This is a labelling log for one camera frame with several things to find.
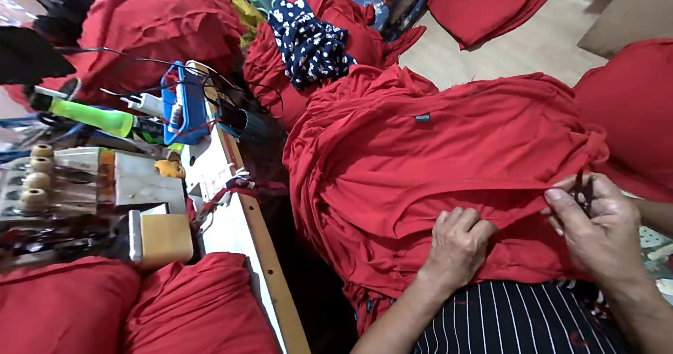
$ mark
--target black wire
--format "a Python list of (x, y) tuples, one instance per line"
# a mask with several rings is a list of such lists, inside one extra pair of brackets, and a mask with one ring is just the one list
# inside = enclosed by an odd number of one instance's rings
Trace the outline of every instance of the black wire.
[[(108, 51), (108, 52), (113, 52), (113, 53), (121, 54), (121, 55), (123, 55), (123, 56), (130, 56), (129, 54), (124, 53), (124, 52), (120, 52), (119, 50), (114, 50), (114, 49), (105, 48), (105, 47), (97, 47), (97, 48), (56, 47), (56, 50), (59, 50), (60, 52), (71, 52), (71, 53), (84, 53), (84, 52), (102, 52), (102, 51)], [(139, 62), (142, 62), (142, 61), (157, 62), (157, 63), (160, 63), (160, 64), (166, 64), (166, 65), (176, 66), (176, 67), (180, 67), (180, 68), (186, 68), (187, 70), (190, 70), (190, 71), (193, 71), (193, 72), (195, 72), (195, 73), (198, 73), (198, 74), (203, 75), (203, 76), (205, 77), (205, 78), (203, 79), (202, 83), (201, 83), (201, 87), (203, 88), (203, 94), (204, 94), (204, 96), (206, 97), (206, 99), (207, 99), (208, 101), (210, 101), (211, 103), (217, 105), (217, 103), (216, 103), (214, 100), (212, 100), (210, 97), (208, 97), (208, 96), (206, 95), (206, 92), (205, 92), (205, 88), (206, 88), (206, 87), (213, 87), (214, 89), (216, 89), (215, 86), (206, 85), (207, 80), (208, 80), (208, 79), (211, 79), (211, 78), (213, 77), (213, 74), (204, 72), (204, 71), (202, 71), (201, 69), (193, 68), (193, 67), (191, 67), (191, 66), (185, 66), (185, 65), (174, 64), (174, 63), (172, 63), (172, 62), (168, 62), (168, 61), (155, 60), (155, 59), (153, 59), (153, 58), (133, 57), (132, 60), (134, 60), (134, 61), (139, 61)], [(213, 73), (214, 73), (215, 75), (218, 75), (218, 76), (222, 77), (223, 79), (226, 79), (222, 74), (219, 74), (217, 71), (214, 71), (214, 70), (212, 70), (212, 71), (213, 71)], [(268, 86), (268, 85), (266, 85), (266, 84), (255, 83), (255, 82), (249, 82), (249, 81), (246, 81), (246, 80), (244, 80), (244, 82), (245, 82), (245, 83), (248, 83), (248, 84), (252, 84), (252, 85), (254, 85), (254, 86), (265, 87), (265, 88), (267, 88), (267, 89), (271, 89), (271, 90), (273, 90), (273, 91), (278, 95), (278, 98), (279, 98), (279, 100), (281, 101), (281, 118), (280, 118), (280, 120), (281, 120), (281, 125), (282, 125), (282, 126), (285, 126), (285, 124), (284, 124), (284, 121), (285, 121), (285, 103), (283, 102), (283, 97), (281, 96), (280, 91), (278, 91), (278, 90), (274, 89), (273, 87)], [(128, 96), (131, 96), (131, 95), (136, 95), (136, 94), (138, 94), (138, 93), (143, 93), (143, 92), (147, 92), (147, 91), (157, 91), (157, 90), (165, 89), (166, 87), (170, 87), (170, 86), (172, 86), (172, 84), (171, 84), (171, 85), (161, 86), (161, 87), (153, 87), (153, 88), (151, 88), (151, 89), (146, 89), (146, 90), (143, 90), (143, 91), (137, 91), (137, 92), (135, 92), (135, 93), (119, 94), (119, 95), (128, 95)], [(233, 85), (233, 83), (230, 83), (230, 86), (231, 86), (231, 88), (233, 88), (233, 89), (235, 89), (235, 90), (238, 90), (238, 91), (240, 91), (240, 92), (245, 93), (245, 90), (240, 89), (239, 87), (235, 87), (235, 86)]]
[(250, 82), (250, 81), (246, 81), (246, 80), (243, 80), (243, 82), (248, 83), (248, 84), (252, 84), (253, 86), (266, 87), (267, 89), (273, 90), (276, 93), (276, 95), (278, 95), (278, 99), (281, 101), (281, 119), (280, 119), (281, 120), (281, 125), (283, 127), (285, 127), (285, 104), (283, 103), (283, 96), (281, 96), (281, 92), (274, 89), (271, 86), (267, 86), (266, 84), (255, 83), (255, 82)]

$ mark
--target yellow fabric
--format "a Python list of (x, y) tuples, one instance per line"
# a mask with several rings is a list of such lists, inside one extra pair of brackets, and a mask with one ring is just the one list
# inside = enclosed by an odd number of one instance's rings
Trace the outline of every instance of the yellow fabric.
[(160, 159), (154, 163), (154, 167), (159, 170), (162, 177), (184, 179), (184, 168), (179, 161)]
[(248, 27), (248, 33), (241, 36), (241, 48), (248, 48), (257, 37), (257, 25), (264, 23), (266, 18), (257, 8), (245, 0), (231, 0), (231, 3), (236, 8), (241, 23)]

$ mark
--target navy floral fabric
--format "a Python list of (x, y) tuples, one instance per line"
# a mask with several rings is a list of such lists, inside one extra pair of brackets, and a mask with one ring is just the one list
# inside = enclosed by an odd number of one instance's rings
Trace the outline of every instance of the navy floral fabric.
[(355, 58), (344, 52), (348, 31), (318, 20), (306, 0), (286, 0), (268, 14), (285, 75), (296, 89), (348, 74)]

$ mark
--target striped fabric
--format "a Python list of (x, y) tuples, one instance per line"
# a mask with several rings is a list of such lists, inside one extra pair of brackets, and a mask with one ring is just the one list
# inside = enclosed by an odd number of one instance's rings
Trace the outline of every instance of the striped fabric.
[(586, 282), (485, 281), (459, 290), (416, 342), (414, 354), (628, 353)]

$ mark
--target finger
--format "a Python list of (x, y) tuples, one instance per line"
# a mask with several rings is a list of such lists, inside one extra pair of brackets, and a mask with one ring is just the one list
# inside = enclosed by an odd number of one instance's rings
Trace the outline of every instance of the finger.
[(566, 191), (551, 188), (544, 192), (544, 198), (556, 213), (556, 218), (563, 224), (564, 232), (573, 235), (593, 232), (593, 224), (589, 217)]
[(468, 208), (460, 215), (454, 227), (460, 231), (467, 232), (472, 229), (479, 220), (481, 220), (479, 212), (474, 208)]
[(443, 234), (447, 226), (446, 221), (449, 220), (450, 216), (451, 213), (448, 211), (440, 212), (440, 215), (437, 216), (437, 219), (435, 220), (435, 225), (432, 228), (433, 237), (436, 235)]
[(591, 173), (594, 198), (622, 198), (622, 192), (605, 174)]
[(440, 215), (437, 216), (437, 220), (435, 221), (435, 225), (444, 223), (449, 218), (450, 215), (451, 213), (449, 211), (440, 212)]
[(456, 221), (458, 221), (458, 219), (462, 216), (463, 212), (464, 210), (458, 206), (454, 208), (454, 210), (451, 211), (449, 219), (446, 221), (446, 225), (452, 226), (456, 224)]
[(577, 179), (577, 176), (567, 176), (563, 178), (562, 180), (554, 183), (554, 188), (560, 188), (561, 190), (564, 190), (566, 192), (570, 191), (573, 189), (575, 186), (575, 180)]
[(563, 237), (563, 225), (560, 224), (559, 220), (555, 216), (550, 216), (547, 220), (556, 231), (556, 234)]
[(619, 203), (612, 198), (596, 199), (591, 203), (592, 217), (617, 215), (624, 208), (624, 203)]
[(489, 240), (493, 233), (498, 230), (498, 227), (488, 220), (478, 221), (477, 224), (470, 230), (469, 234), (477, 238), (478, 242), (484, 243)]

